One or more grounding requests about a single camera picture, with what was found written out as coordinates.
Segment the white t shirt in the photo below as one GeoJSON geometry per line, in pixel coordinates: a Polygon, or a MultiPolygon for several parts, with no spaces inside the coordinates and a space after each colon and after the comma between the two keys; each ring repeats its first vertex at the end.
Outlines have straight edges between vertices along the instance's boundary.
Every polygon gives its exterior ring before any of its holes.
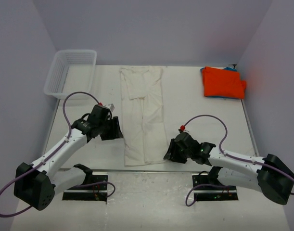
{"type": "Polygon", "coordinates": [[[122,130],[127,167],[162,163],[168,149],[162,78],[157,66],[120,68],[122,130]]]}

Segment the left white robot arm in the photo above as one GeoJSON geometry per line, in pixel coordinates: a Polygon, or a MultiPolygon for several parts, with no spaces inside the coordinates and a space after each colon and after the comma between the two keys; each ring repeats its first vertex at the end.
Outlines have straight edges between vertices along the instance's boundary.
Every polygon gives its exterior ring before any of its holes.
{"type": "Polygon", "coordinates": [[[76,120],[69,133],[42,157],[31,164],[22,163],[16,170],[18,180],[14,184],[14,195],[41,211],[55,195],[65,190],[106,184],[106,181],[95,180],[92,170],[85,165],[75,164],[67,171],[60,171],[60,168],[97,136],[103,141],[123,138],[118,117],[112,115],[114,108],[113,104],[95,105],[91,113],[76,120]]]}

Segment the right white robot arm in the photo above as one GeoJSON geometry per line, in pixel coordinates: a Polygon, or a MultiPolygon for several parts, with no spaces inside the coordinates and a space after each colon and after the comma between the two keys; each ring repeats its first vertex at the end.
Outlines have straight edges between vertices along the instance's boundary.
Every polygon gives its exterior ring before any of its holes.
{"type": "Polygon", "coordinates": [[[211,166],[207,185],[212,189],[239,186],[262,193],[269,200],[286,205],[294,186],[294,173],[277,156],[245,156],[222,153],[213,143],[199,143],[187,132],[171,139],[164,160],[185,164],[188,159],[211,166]]]}

